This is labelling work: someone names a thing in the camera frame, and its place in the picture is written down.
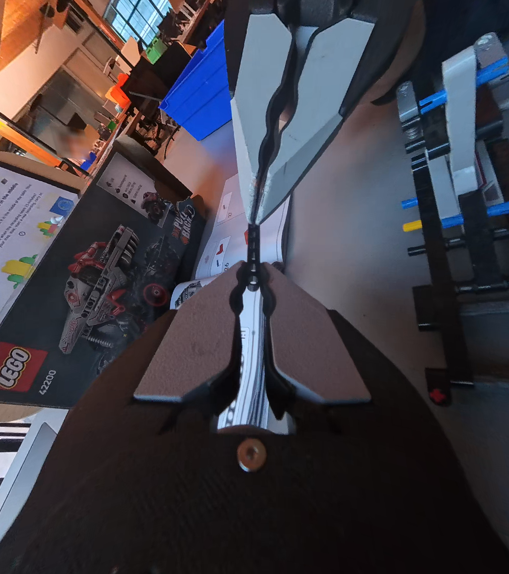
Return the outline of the large blue plastic bin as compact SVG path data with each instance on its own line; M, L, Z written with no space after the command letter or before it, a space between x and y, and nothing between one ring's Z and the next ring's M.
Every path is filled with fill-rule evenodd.
M187 64L160 109L201 141L231 120L224 21Z

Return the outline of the large paned window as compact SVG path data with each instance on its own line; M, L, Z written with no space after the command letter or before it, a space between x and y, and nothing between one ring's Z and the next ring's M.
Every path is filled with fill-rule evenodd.
M169 1L109 1L103 18L120 39L132 37L147 48L171 9Z

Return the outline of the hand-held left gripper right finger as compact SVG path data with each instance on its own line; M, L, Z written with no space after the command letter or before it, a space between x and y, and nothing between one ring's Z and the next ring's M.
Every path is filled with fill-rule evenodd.
M268 263L261 264L265 390L276 419L298 403L362 405L372 395L328 310Z

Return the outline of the orange plastic bin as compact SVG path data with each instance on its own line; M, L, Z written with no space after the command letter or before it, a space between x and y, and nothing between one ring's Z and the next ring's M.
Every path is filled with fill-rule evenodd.
M108 100L114 102L115 104L118 104L122 109L125 109L130 105L129 96L127 96L125 91L123 90L123 86L128 79L129 79L128 74L120 73L117 82L107 90L107 93L105 95L105 97Z

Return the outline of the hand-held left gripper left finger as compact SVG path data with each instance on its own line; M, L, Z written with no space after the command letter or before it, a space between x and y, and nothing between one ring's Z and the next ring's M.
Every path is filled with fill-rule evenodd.
M183 303L134 399L193 406L218 415L236 399L241 377L241 323L246 263L239 262Z

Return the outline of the person's right hand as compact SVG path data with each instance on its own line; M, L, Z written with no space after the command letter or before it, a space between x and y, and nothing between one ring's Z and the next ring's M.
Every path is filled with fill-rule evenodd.
M395 89L403 82L404 75L412 67L422 49L426 27L424 3L417 1L394 60L384 75L369 90L365 96L366 102L381 106L392 101Z

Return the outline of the white instruction booklet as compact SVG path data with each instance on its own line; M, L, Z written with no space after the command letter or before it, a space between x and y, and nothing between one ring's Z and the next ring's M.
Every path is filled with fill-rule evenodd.
M263 222L260 228L260 259L284 269L290 219L290 198ZM198 259L191 281L175 288L170 308L178 310L193 295L246 258L247 220L239 190L238 175L224 185L213 230ZM244 292L240 315L242 358L241 381L237 398L218 418L218 429L236 425L253 425L276 434L288 434L288 417L277 420L269 406L264 384L265 318L259 292Z

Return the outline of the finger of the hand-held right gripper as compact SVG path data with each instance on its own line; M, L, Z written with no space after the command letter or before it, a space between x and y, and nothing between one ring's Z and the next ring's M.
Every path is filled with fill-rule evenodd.
M270 107L285 77L292 34L275 13L252 14L244 40L231 113L238 181L249 225L257 224L263 150L270 128Z
M292 192L340 125L343 99L375 25L345 18L315 32L296 84L296 106L279 133L257 209L260 225Z

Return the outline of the printed instruction sheet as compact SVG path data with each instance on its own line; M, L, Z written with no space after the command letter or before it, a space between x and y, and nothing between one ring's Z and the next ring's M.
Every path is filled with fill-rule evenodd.
M76 206L78 193L0 161L0 323Z

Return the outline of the partly built toy truck frame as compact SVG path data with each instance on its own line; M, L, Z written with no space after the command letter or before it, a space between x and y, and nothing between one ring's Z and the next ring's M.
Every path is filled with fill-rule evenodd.
M493 90L509 81L509 59L489 32L441 64L431 84L396 90L418 209L405 233L421 231L408 248L425 257L429 284L412 288L418 329L437 332L445 367L425 369L430 400L448 406L454 387L509 386L509 364L472 364L464 319L509 318L509 140Z

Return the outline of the black toy truck box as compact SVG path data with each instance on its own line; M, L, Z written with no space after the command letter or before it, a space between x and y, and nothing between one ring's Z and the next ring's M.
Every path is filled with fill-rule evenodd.
M190 279L199 196L117 145L0 319L0 404L74 406Z

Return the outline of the black toy beam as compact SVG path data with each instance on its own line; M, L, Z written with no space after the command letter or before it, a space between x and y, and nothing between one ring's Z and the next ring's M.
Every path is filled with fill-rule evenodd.
M261 284L260 226L248 225L247 229L247 288L258 291Z

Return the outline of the tan display board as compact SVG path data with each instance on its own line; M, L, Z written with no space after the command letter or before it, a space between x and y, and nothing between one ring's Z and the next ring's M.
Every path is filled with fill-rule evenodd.
M41 176L58 184L66 185L77 191L86 189L84 178L74 175L58 167L52 167L43 162L9 152L0 152L0 162L10 167L22 169L34 176Z

